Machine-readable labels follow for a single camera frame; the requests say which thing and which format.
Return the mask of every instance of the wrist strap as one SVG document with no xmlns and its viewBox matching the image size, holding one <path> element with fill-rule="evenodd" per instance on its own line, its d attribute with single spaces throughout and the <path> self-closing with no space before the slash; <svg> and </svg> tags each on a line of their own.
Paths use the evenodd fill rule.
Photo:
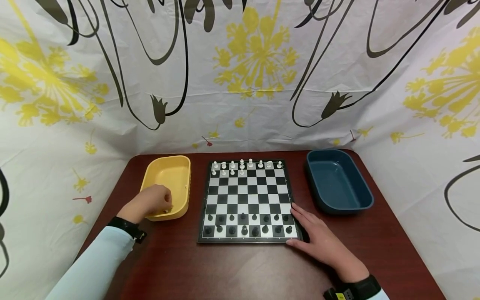
<svg viewBox="0 0 480 300">
<path fill-rule="evenodd" d="M 132 236 L 136 243 L 139 244 L 141 244 L 147 236 L 145 231 L 138 228 L 138 224 L 132 223 L 117 216 L 113 217 L 107 226 L 116 227 L 125 231 Z"/>
</svg>

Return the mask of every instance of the light blue sleeve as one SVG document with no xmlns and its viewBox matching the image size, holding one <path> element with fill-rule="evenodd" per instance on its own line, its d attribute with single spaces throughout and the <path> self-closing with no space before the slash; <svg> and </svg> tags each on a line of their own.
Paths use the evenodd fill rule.
<svg viewBox="0 0 480 300">
<path fill-rule="evenodd" d="M 105 227 L 67 270 L 46 300 L 102 300 L 135 241 L 125 231 Z"/>
</svg>

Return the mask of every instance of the brown table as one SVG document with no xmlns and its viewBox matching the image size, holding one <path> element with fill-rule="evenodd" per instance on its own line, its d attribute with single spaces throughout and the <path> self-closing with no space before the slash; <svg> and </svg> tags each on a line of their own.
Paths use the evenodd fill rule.
<svg viewBox="0 0 480 300">
<path fill-rule="evenodd" d="M 295 202 L 313 212 L 373 273 L 390 299 L 444 299 L 357 154 L 349 151 L 367 181 L 374 206 L 357 216 L 328 216 L 313 203 L 304 162 L 307 151 L 187 154 L 192 163 L 190 205 L 171 221 L 144 220 L 148 233 L 119 267 L 106 299 L 323 299 L 337 279 L 327 266 L 286 245 L 197 244 L 207 164 L 239 157 L 284 159 Z M 130 160 L 80 253 L 139 191 L 148 164 L 162 155 Z"/>
</svg>

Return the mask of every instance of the dark blue plastic container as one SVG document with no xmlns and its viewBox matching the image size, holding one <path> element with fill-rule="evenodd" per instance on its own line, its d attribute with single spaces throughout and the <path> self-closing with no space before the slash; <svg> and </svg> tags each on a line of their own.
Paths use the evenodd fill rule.
<svg viewBox="0 0 480 300">
<path fill-rule="evenodd" d="M 307 154 L 307 172 L 318 206 L 333 215 L 355 214 L 373 205 L 373 195 L 353 159 L 336 150 Z"/>
</svg>

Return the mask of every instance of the yellow bowl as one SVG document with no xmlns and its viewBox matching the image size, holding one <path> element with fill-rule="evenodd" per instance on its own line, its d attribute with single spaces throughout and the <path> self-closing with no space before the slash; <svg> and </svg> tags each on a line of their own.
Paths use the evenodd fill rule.
<svg viewBox="0 0 480 300">
<path fill-rule="evenodd" d="M 151 185 L 164 185 L 172 191 L 172 209 L 150 215 L 150 221 L 173 220 L 183 216 L 188 210 L 190 194 L 190 160 L 186 156 L 167 156 L 152 161 L 145 172 L 143 190 Z"/>
</svg>

